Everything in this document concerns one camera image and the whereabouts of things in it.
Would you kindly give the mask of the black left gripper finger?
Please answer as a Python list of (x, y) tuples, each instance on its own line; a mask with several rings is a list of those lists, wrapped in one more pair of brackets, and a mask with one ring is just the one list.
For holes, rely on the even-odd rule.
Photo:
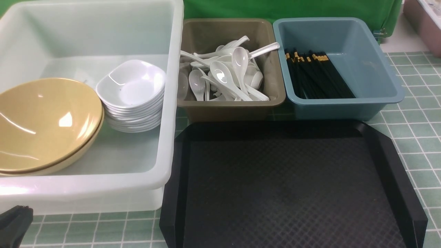
[(0, 215), (0, 247), (19, 248), (33, 221), (33, 209), (15, 206)]

